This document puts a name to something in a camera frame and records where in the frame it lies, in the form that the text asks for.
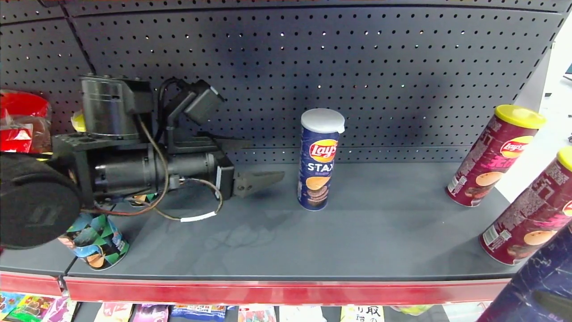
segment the red packaged snack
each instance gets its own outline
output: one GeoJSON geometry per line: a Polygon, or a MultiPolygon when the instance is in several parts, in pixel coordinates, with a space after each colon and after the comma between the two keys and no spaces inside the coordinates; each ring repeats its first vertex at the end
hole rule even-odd
{"type": "Polygon", "coordinates": [[[516,265],[571,219],[572,147],[565,147],[479,237],[479,242],[492,258],[516,265]]]}
{"type": "Polygon", "coordinates": [[[1,150],[43,153],[50,146],[50,104],[26,92],[0,91],[1,150]]]}
{"type": "Polygon", "coordinates": [[[456,203],[476,207],[544,125],[544,116],[516,105],[499,105],[446,188],[456,203]]]}

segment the electric cable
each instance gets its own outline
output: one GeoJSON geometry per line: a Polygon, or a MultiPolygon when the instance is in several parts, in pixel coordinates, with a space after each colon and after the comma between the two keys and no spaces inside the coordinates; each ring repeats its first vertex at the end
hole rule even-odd
{"type": "Polygon", "coordinates": [[[155,134],[155,142],[159,142],[161,137],[163,136],[163,132],[165,131],[165,91],[169,86],[178,82],[179,79],[177,77],[171,77],[166,79],[161,85],[159,86],[159,95],[157,98],[157,118],[158,118],[158,126],[157,126],[157,133],[155,134]]]}
{"type": "Polygon", "coordinates": [[[139,121],[139,124],[141,125],[141,129],[143,129],[143,132],[145,133],[145,136],[147,137],[147,139],[149,140],[149,142],[151,143],[151,145],[155,149],[157,155],[159,156],[159,160],[161,161],[161,165],[163,167],[163,172],[165,175],[165,184],[164,184],[163,190],[161,191],[161,194],[159,195],[159,197],[157,197],[157,199],[155,199],[155,201],[153,203],[151,203],[149,205],[149,207],[144,208],[140,211],[136,211],[134,213],[125,213],[125,212],[120,212],[120,211],[110,211],[110,210],[104,210],[104,209],[82,209],[81,211],[83,211],[85,213],[108,214],[108,215],[116,215],[116,216],[137,216],[137,215],[144,214],[148,211],[153,210],[155,207],[157,207],[157,205],[163,200],[163,198],[167,194],[167,190],[169,190],[169,166],[167,164],[167,159],[163,155],[163,152],[161,151],[161,148],[159,147],[157,142],[155,142],[155,140],[153,140],[153,137],[151,136],[151,133],[149,133],[149,130],[145,126],[145,123],[141,119],[141,116],[137,115],[137,119],[139,121]]]}
{"type": "MultiPolygon", "coordinates": [[[[217,206],[215,211],[211,211],[210,213],[206,213],[204,215],[198,215],[198,216],[194,216],[194,217],[181,217],[181,218],[177,218],[177,217],[173,217],[171,215],[167,215],[165,212],[163,212],[161,209],[157,208],[157,206],[155,205],[155,207],[153,208],[153,210],[155,210],[159,215],[169,219],[169,220],[173,220],[173,221],[180,221],[180,222],[193,222],[193,221],[199,221],[199,220],[203,220],[203,219],[207,219],[210,218],[212,216],[215,216],[216,214],[219,213],[219,211],[221,210],[221,208],[223,207],[223,198],[221,195],[220,190],[214,185],[212,184],[212,182],[209,182],[207,180],[203,180],[203,179],[196,179],[196,178],[187,178],[189,180],[192,181],[196,181],[196,182],[200,182],[203,183],[207,186],[209,186],[212,190],[214,190],[216,192],[216,194],[219,196],[219,205],[217,206]]],[[[145,206],[151,207],[151,204],[147,201],[141,201],[141,200],[136,200],[136,199],[126,199],[127,201],[133,201],[133,202],[138,202],[138,203],[142,203],[145,206]]]]}

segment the barcode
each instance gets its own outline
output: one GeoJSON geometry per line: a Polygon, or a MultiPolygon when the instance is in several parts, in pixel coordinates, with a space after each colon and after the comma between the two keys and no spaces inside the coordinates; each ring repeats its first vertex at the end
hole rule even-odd
{"type": "Polygon", "coordinates": [[[497,238],[499,238],[499,234],[496,232],[495,225],[490,226],[483,234],[484,243],[487,246],[491,245],[497,238]]]}
{"type": "Polygon", "coordinates": [[[449,190],[450,193],[453,193],[453,190],[455,190],[455,187],[459,184],[459,181],[457,180],[456,177],[453,177],[453,180],[451,181],[451,183],[449,183],[449,185],[447,186],[447,189],[449,190]]]}

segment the black cylindrical motor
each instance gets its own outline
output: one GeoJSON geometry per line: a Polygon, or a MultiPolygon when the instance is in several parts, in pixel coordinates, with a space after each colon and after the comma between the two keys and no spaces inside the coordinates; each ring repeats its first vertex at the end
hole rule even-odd
{"type": "MultiPolygon", "coordinates": [[[[211,154],[165,155],[168,160],[169,176],[184,178],[192,176],[211,180],[215,159],[211,154]]],[[[163,188],[165,171],[153,149],[123,150],[120,154],[100,154],[92,163],[94,178],[93,194],[96,198],[117,195],[156,193],[163,188]]],[[[170,189],[178,188],[172,182],[170,189]]]]}

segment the red chip can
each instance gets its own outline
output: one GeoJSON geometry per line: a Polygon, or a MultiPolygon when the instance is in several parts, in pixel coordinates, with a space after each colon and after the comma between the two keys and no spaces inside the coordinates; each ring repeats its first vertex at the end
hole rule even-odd
{"type": "Polygon", "coordinates": [[[456,203],[476,207],[544,125],[544,116],[516,105],[499,105],[446,188],[456,203]]]}
{"type": "Polygon", "coordinates": [[[497,261],[516,265],[572,219],[572,147],[558,151],[546,169],[479,237],[497,261]]]}

